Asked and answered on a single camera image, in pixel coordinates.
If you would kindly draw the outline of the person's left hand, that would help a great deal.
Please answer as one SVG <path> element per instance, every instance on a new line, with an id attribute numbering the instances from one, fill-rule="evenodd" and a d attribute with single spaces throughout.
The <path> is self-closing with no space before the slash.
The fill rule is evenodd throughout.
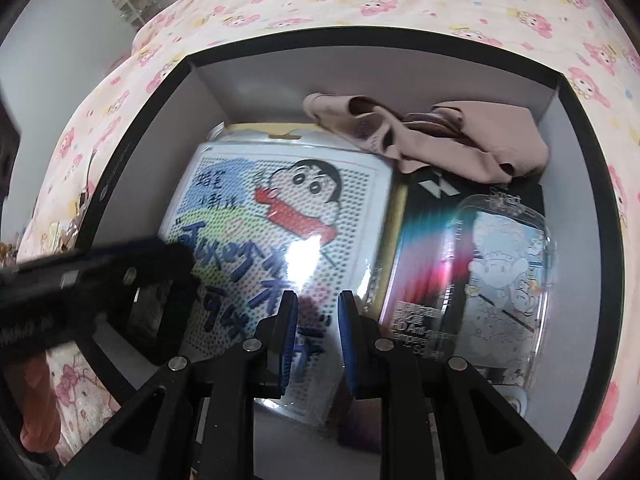
<path id="1" fill-rule="evenodd" d="M 4 377 L 22 414 L 22 445 L 32 453 L 53 451 L 60 440 L 61 419 L 46 355 L 8 365 Z"/>

